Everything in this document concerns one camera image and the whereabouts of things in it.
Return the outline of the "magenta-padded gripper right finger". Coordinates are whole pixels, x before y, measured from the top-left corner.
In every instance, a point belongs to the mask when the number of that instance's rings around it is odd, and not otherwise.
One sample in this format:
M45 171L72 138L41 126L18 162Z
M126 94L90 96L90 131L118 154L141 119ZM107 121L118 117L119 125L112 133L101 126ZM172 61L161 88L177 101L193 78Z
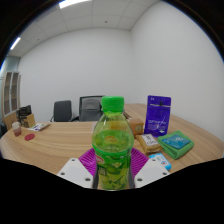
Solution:
M150 156L139 150L131 150L131 163L129 171L129 187L140 188L169 175L170 163L162 153Z

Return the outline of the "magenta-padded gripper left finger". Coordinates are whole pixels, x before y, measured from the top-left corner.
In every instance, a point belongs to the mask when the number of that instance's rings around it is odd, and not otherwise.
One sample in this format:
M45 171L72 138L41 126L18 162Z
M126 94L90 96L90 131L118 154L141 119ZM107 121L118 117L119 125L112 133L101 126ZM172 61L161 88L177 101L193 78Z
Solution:
M94 149L79 158L70 158L58 172L58 176L84 188L98 188L97 161Z

